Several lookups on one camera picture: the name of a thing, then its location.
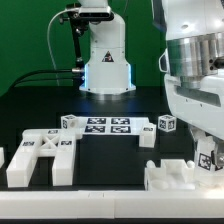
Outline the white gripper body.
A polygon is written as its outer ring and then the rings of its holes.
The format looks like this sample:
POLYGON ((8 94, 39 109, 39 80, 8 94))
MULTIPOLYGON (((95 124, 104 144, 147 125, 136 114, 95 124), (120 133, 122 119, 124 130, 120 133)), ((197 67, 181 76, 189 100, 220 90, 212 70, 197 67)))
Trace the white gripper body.
POLYGON ((197 89, 180 86, 166 74, 165 90, 171 114, 219 139, 224 139, 224 74, 205 76, 197 89))

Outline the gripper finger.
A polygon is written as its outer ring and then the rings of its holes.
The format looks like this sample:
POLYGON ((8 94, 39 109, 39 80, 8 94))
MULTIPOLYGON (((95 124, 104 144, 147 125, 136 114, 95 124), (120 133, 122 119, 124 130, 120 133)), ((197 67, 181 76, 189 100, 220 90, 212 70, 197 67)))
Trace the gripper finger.
POLYGON ((218 167, 224 166, 224 142, 218 142, 215 144, 214 161, 218 167))
POLYGON ((204 132, 195 126, 190 126, 189 131, 194 142, 194 149, 197 149, 198 140, 204 136, 204 132))

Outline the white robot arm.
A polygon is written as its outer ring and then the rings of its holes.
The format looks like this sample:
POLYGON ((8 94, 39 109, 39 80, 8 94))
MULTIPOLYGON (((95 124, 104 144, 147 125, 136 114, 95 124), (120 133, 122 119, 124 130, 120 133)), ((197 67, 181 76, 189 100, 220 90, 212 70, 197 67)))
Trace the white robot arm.
MULTIPOLYGON (((99 96, 135 89, 125 60, 125 23, 108 0, 79 0, 90 23, 90 60, 82 91, 99 96)), ((215 163, 224 166, 224 0, 151 0, 166 32, 165 90, 172 115, 214 137, 215 163)))

